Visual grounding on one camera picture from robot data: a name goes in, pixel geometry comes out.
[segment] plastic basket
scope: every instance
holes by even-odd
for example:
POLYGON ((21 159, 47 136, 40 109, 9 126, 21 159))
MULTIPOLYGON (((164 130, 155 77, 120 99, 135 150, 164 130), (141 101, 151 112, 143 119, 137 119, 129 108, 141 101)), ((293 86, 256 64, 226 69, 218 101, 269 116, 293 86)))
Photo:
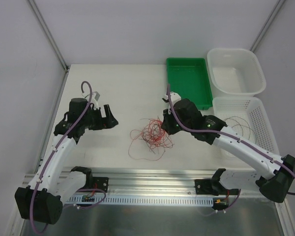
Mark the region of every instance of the plastic basket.
MULTIPOLYGON (((233 130, 267 151, 279 154, 279 149, 262 101, 256 97, 216 97, 214 115, 233 130)), ((223 156, 234 155, 222 150, 223 156)))
POLYGON ((254 96, 266 80, 255 54, 246 49, 215 48, 207 54, 213 97, 254 96))

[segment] white table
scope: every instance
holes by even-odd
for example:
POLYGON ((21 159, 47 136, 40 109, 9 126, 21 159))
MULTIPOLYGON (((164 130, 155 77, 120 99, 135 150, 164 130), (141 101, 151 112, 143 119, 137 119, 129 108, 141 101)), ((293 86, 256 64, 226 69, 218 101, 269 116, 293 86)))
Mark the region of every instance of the white table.
MULTIPOLYGON (((81 97, 80 84, 84 80, 89 81, 93 90, 101 94, 100 106, 110 105, 119 125, 109 130, 87 130, 68 158, 66 167, 150 170, 250 169, 239 159, 223 158, 219 148, 200 142, 182 131, 171 136, 174 147, 166 149, 158 161, 133 160, 129 157, 130 131, 142 129, 147 124, 147 120, 141 119, 162 119, 166 104, 161 98, 166 92, 167 85, 164 65, 71 65, 54 127, 68 111, 71 98, 81 97)), ((203 111, 203 114, 213 114, 213 109, 203 111)), ((52 138, 53 135, 49 139, 48 149, 52 138)), ((150 152, 142 140, 134 141, 130 152, 138 159, 159 157, 150 152)))

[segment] white perforated basket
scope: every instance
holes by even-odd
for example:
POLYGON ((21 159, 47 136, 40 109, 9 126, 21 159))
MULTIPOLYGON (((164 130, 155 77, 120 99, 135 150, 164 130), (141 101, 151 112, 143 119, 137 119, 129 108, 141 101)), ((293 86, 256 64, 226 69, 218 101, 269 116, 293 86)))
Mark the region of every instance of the white perforated basket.
MULTIPOLYGON (((262 101, 256 97, 216 97, 214 115, 224 120, 238 134, 267 151, 279 154, 279 149, 262 101)), ((232 154, 222 150, 227 158, 232 154)))

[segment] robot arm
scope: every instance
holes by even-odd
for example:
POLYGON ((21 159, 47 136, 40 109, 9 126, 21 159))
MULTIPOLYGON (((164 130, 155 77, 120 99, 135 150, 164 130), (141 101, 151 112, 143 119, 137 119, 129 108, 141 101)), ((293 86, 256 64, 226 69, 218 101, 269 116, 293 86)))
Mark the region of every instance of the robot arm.
MULTIPOLYGON (((211 179, 211 187, 215 194, 225 188, 240 188, 259 190, 274 202, 284 201, 294 178, 279 164, 287 166, 295 173, 294 157, 290 155, 281 157, 271 153, 238 135, 219 118, 212 115, 202 116, 195 104, 188 99, 181 99, 177 93, 173 92, 170 95, 175 114, 180 122, 189 129, 201 130, 197 133, 190 132, 192 136, 199 141, 207 142, 230 152, 256 170, 255 172, 245 172, 218 169, 211 179)), ((164 110, 163 117, 162 129, 168 134, 172 135, 183 130, 170 107, 164 110)))
POLYGON ((34 199, 33 219, 46 224, 55 224, 59 220, 63 205, 77 190, 83 187, 93 188, 92 171, 85 167, 73 168, 69 176, 63 182, 57 184, 68 155, 78 144, 86 129, 101 130, 113 128, 118 124, 109 105, 104 105, 106 117, 102 117, 100 108, 94 109, 94 105, 91 105, 87 108, 81 120, 67 133, 87 105, 88 101, 85 98, 73 98, 70 101, 69 111, 64 114, 63 120, 55 126, 55 136, 51 149, 46 156, 48 157, 54 152, 52 159, 47 163, 48 158, 44 158, 41 167, 29 182, 29 185, 26 188, 19 187, 17 189, 15 200, 23 219, 30 219, 30 202, 38 182, 40 184, 34 199), (55 148, 61 139, 61 144, 58 148, 55 148))

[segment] black mounting bracket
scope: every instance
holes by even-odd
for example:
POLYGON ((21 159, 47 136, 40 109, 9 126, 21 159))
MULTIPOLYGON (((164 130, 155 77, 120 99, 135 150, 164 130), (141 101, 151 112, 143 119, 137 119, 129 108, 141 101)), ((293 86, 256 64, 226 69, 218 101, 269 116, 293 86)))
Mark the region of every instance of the black mounting bracket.
MULTIPOLYGON (((219 186, 219 190, 212 187, 211 179, 195 179, 195 188, 197 195, 227 195, 227 189, 219 186)), ((238 195, 239 189, 230 189, 230 195, 238 195)))
POLYGON ((96 188, 101 189, 107 193, 109 185, 108 177, 93 177, 93 182, 96 184, 96 188))

